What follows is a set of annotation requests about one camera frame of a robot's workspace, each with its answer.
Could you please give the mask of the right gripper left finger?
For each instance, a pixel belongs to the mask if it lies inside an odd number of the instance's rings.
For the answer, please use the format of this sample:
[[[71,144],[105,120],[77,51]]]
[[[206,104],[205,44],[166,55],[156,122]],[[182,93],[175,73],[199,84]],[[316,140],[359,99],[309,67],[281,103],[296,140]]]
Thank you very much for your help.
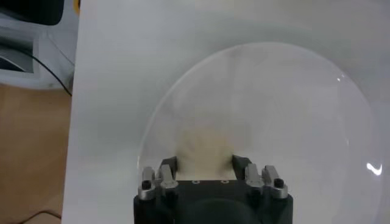
[[[179,182],[176,180],[177,158],[175,156],[164,159],[158,169],[158,175],[152,167],[142,169],[141,181],[138,186],[140,200],[154,200],[159,192],[167,200],[174,200],[178,193]]]

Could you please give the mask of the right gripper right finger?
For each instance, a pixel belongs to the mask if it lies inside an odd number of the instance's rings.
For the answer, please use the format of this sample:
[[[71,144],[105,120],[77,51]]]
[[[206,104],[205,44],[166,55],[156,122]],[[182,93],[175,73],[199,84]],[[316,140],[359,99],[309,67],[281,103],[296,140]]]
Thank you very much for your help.
[[[276,168],[266,165],[259,173],[257,165],[249,158],[233,155],[232,167],[237,180],[243,180],[252,190],[261,196],[269,194],[273,199],[288,198],[288,186],[280,178]]]

